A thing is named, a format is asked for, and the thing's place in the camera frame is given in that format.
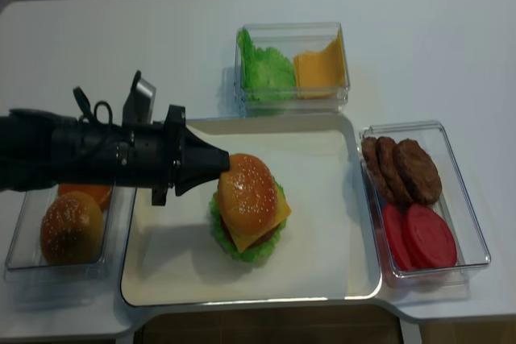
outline meat patty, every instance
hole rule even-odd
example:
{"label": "meat patty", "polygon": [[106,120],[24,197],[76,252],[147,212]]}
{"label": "meat patty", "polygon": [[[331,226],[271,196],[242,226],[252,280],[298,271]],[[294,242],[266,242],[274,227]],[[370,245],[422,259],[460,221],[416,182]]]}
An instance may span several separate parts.
{"label": "meat patty", "polygon": [[401,141],[393,150],[393,160],[412,198],[423,205],[437,202],[443,186],[431,157],[415,140]]}
{"label": "meat patty", "polygon": [[393,192],[387,185],[381,174],[377,158],[377,140],[374,137],[366,137],[362,140],[362,156],[368,168],[372,182],[380,195],[389,203],[396,203]]}
{"label": "meat patty", "polygon": [[381,173],[383,174],[387,185],[393,192],[396,201],[400,205],[411,205],[414,200],[406,190],[405,183],[399,176],[394,165],[393,149],[396,142],[390,137],[380,137],[377,140],[377,156]]}

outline white table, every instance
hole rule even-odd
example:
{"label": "white table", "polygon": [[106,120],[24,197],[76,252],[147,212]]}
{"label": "white table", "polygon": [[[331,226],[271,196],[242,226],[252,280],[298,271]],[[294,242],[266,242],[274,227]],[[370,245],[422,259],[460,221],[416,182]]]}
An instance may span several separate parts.
{"label": "white table", "polygon": [[[345,114],[356,130],[430,118],[445,126],[493,256],[466,288],[383,288],[378,302],[416,321],[516,314],[516,0],[19,2],[0,15],[0,114],[26,107],[78,116],[71,89],[80,85],[120,122],[140,69],[158,88],[156,119],[170,103],[186,106],[189,118],[234,115],[236,30],[317,21],[343,24],[352,83]],[[0,194],[1,261],[22,199]],[[0,282],[0,338],[120,336],[174,311],[123,304],[126,216],[106,280],[22,291]]]}

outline green lettuce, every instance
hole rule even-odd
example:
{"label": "green lettuce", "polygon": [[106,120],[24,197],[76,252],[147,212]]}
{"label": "green lettuce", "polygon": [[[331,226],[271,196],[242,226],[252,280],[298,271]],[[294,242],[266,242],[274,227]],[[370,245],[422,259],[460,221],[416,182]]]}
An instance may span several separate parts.
{"label": "green lettuce", "polygon": [[[280,189],[281,194],[285,197],[285,191],[283,187],[277,183],[277,187]],[[280,224],[280,226],[276,229],[273,236],[264,243],[261,243],[257,247],[252,247],[244,250],[243,252],[239,252],[236,249],[235,244],[227,239],[226,233],[224,233],[224,229],[222,226],[222,220],[220,215],[220,210],[218,209],[217,201],[215,200],[215,194],[211,198],[210,201],[210,213],[213,222],[213,235],[217,240],[218,244],[222,247],[222,249],[228,253],[234,260],[243,261],[247,263],[259,263],[264,259],[267,259],[274,252],[274,248],[276,243],[280,240],[281,231],[285,228],[287,221],[286,219]]]}
{"label": "green lettuce", "polygon": [[293,93],[278,94],[260,92],[281,92],[296,89],[296,77],[290,60],[275,48],[255,48],[251,36],[242,29],[237,37],[245,77],[243,88],[253,101],[284,100]]}

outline tray rim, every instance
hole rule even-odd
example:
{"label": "tray rim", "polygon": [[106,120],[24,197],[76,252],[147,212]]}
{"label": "tray rim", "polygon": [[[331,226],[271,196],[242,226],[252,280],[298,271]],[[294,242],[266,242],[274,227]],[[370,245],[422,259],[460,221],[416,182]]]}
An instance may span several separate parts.
{"label": "tray rim", "polygon": [[[189,125],[189,123],[196,123],[196,122],[221,122],[221,121],[243,121],[243,120],[266,120],[266,121],[273,121],[276,119],[283,119],[283,118],[296,118],[299,117],[300,114],[283,114],[281,116],[259,116],[259,117],[221,117],[221,118],[199,118],[199,119],[190,119],[186,120],[186,125]],[[349,123],[352,126],[353,129],[353,141],[355,142],[355,150],[357,152],[358,156],[358,162],[360,163],[360,151],[359,146],[356,141],[356,132],[355,128],[352,125],[352,121],[344,114],[340,112],[328,112],[328,113],[317,113],[317,114],[303,114],[302,116],[306,117],[337,117],[339,119],[345,119],[349,121]],[[360,165],[355,166],[360,169],[360,174],[363,174],[362,168]],[[378,281],[376,284],[373,285],[373,290],[363,296],[344,296],[342,298],[329,298],[329,297],[285,297],[285,298],[269,298],[269,299],[262,299],[262,300],[229,300],[229,301],[207,301],[207,302],[183,302],[183,303],[176,303],[176,304],[150,304],[150,305],[133,305],[131,302],[129,302],[126,297],[123,295],[122,291],[122,280],[123,280],[123,273],[124,268],[126,264],[126,258],[127,258],[127,247],[129,244],[129,237],[131,235],[131,227],[132,227],[132,220],[134,216],[134,208],[136,203],[136,197],[137,197],[137,189],[135,189],[134,195],[132,197],[132,203],[131,203],[131,216],[129,219],[129,227],[127,230],[127,235],[125,238],[125,247],[123,251],[123,259],[122,259],[122,265],[120,267],[120,274],[119,274],[119,280],[118,280],[118,288],[119,288],[119,294],[122,297],[123,303],[131,308],[179,308],[182,311],[186,311],[187,309],[189,311],[195,310],[202,310],[202,309],[212,309],[213,307],[225,307],[225,308],[233,308],[236,309],[240,306],[244,305],[261,305],[264,306],[279,306],[279,305],[294,305],[294,304],[303,304],[303,303],[328,303],[333,304],[336,301],[344,301],[345,303],[353,304],[356,301],[364,301],[364,300],[374,300],[376,299],[377,295],[380,293],[380,290],[383,286],[384,280],[383,280],[383,271],[381,269],[381,261],[380,256],[378,255],[377,250],[377,238],[375,235],[374,225],[372,223],[372,214],[371,214],[371,208],[369,205],[368,200],[368,191],[365,186],[364,176],[361,175],[362,181],[361,181],[361,189],[364,190],[364,196],[365,201],[368,208],[368,226],[370,228],[370,233],[372,235],[372,242],[374,243],[375,248],[375,254],[374,257],[368,257],[368,261],[370,259],[374,259],[374,263],[376,264],[376,267],[378,269]]]}

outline bun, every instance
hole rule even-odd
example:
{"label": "bun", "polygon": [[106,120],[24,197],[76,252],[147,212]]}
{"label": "bun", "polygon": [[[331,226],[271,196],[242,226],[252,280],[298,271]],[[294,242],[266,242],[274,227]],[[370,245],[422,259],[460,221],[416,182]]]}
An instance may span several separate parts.
{"label": "bun", "polygon": [[102,211],[90,195],[61,195],[41,221],[43,257],[51,265],[92,262],[99,252],[102,229]]}
{"label": "bun", "polygon": [[277,212],[273,175],[255,156],[230,156],[230,170],[218,180],[218,207],[231,232],[253,237],[269,230]]}
{"label": "bun", "polygon": [[66,193],[72,193],[73,191],[87,193],[97,202],[100,206],[100,210],[104,211],[110,204],[113,187],[109,185],[59,184],[57,195],[61,196]]}

